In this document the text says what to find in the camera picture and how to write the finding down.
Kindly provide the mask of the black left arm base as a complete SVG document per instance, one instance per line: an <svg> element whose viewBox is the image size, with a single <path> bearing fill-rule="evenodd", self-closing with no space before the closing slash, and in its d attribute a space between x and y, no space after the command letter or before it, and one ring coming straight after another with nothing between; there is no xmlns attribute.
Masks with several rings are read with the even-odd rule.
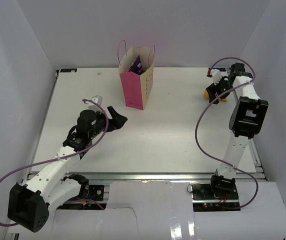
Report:
<svg viewBox="0 0 286 240"><path fill-rule="evenodd" d="M99 206L98 201L104 200L104 185L90 184L89 180L81 174L72 174L65 176L62 181L74 180L78 182L80 192L77 196L70 198L63 205L58 207L62 210L104 210L105 208Z"/></svg>

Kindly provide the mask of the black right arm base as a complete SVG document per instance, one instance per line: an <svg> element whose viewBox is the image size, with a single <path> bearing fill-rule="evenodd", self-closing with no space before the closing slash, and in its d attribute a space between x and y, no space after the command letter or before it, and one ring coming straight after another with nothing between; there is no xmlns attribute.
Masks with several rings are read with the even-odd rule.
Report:
<svg viewBox="0 0 286 240"><path fill-rule="evenodd" d="M194 212L241 210L234 178L213 175L210 183L190 183L186 190L192 197Z"/></svg>

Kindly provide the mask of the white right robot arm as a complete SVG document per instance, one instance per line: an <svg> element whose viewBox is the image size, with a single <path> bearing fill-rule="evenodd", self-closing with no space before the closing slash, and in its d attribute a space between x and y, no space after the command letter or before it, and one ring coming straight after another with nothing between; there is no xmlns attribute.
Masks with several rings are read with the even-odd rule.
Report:
<svg viewBox="0 0 286 240"><path fill-rule="evenodd" d="M226 91L236 89L237 100L229 120L230 138L223 161L211 177L209 195L219 200L235 189L235 177L245 148L257 135L263 125L269 103L261 99L251 80L253 75L246 72L243 63L235 63L230 73L224 68L212 68L207 72L212 84L205 89L209 102L218 104L229 95Z"/></svg>

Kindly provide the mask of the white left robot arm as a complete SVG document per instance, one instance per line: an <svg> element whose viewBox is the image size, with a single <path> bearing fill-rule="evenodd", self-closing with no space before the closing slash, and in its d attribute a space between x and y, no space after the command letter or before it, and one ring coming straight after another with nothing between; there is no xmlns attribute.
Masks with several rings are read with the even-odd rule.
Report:
<svg viewBox="0 0 286 240"><path fill-rule="evenodd" d="M93 139L105 132L121 129L127 117L112 106L103 111L83 110L77 118L54 162L47 164L24 184L15 184L9 192L7 216L10 220L36 233L47 222L50 212L72 198L82 200L88 196L89 180L80 175L65 175L92 147Z"/></svg>

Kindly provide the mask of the yellow M&M's packet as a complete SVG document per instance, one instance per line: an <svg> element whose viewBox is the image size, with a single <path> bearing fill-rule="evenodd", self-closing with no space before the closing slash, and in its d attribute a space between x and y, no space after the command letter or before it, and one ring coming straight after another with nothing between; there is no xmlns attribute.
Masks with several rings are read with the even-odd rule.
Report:
<svg viewBox="0 0 286 240"><path fill-rule="evenodd" d="M205 89L204 91L204 97L206 99L208 99L208 102L211 103L216 97L217 97L217 94L216 93L213 93L212 91L209 91L208 89ZM228 100L226 98L218 98L214 104L218 104L219 102L227 102Z"/></svg>

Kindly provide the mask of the blue purple snack bag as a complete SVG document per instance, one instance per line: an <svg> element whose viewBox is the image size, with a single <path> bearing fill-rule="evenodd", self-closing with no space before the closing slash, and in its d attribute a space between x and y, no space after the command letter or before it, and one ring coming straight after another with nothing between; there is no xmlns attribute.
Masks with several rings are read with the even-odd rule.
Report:
<svg viewBox="0 0 286 240"><path fill-rule="evenodd" d="M128 72L134 73L136 75L141 75L144 72L144 68L139 55L137 56L133 64L129 67Z"/></svg>

